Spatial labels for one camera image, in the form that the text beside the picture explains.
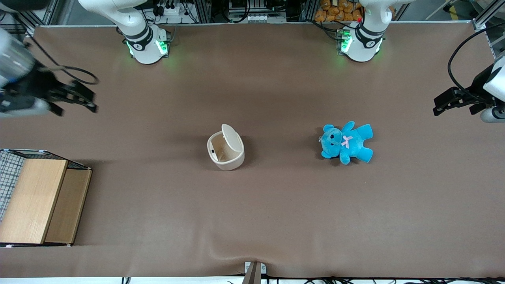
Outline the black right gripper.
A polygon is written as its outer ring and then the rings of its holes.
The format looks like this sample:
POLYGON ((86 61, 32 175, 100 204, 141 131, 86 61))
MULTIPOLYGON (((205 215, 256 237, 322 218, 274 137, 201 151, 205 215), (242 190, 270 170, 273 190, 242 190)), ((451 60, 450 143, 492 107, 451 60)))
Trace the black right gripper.
POLYGON ((56 76, 43 65, 34 65, 29 68, 1 66, 1 76, 7 80, 2 86, 2 105, 27 105, 36 98, 47 102, 66 102, 83 106, 92 113, 98 112, 98 105, 94 104, 95 93, 83 83, 72 80, 70 93, 82 100, 73 101, 69 97, 68 86, 59 82, 56 76))

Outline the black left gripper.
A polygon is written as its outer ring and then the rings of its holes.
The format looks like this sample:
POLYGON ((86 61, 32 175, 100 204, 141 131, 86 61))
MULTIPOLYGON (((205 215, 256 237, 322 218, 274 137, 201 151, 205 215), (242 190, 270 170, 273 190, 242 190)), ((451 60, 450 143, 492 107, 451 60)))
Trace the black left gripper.
POLYGON ((433 115, 439 116, 443 112, 453 108, 460 108, 467 105, 485 104, 485 106, 496 106, 494 97, 484 89, 484 84, 491 76, 494 65, 490 64, 485 70, 477 74, 472 83, 467 87, 449 88, 434 99, 433 115))

